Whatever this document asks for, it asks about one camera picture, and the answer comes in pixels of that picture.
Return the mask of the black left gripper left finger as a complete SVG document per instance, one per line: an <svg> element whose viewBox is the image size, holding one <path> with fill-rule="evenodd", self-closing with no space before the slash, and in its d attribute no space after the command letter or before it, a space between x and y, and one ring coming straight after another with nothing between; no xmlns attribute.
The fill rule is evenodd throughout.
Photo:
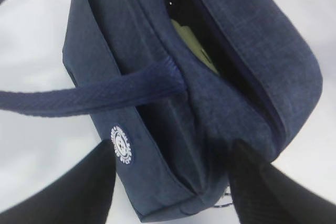
<svg viewBox="0 0 336 224"><path fill-rule="evenodd" d="M1 213L1 223L106 223L115 185L112 143L98 144L42 191Z"/></svg>

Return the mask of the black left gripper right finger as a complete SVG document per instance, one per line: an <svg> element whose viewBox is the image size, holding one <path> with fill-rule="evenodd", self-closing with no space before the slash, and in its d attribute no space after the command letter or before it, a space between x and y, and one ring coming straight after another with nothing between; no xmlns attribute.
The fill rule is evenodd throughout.
<svg viewBox="0 0 336 224"><path fill-rule="evenodd" d="M240 223L335 223L335 204L292 180L245 141L233 144L228 164Z"/></svg>

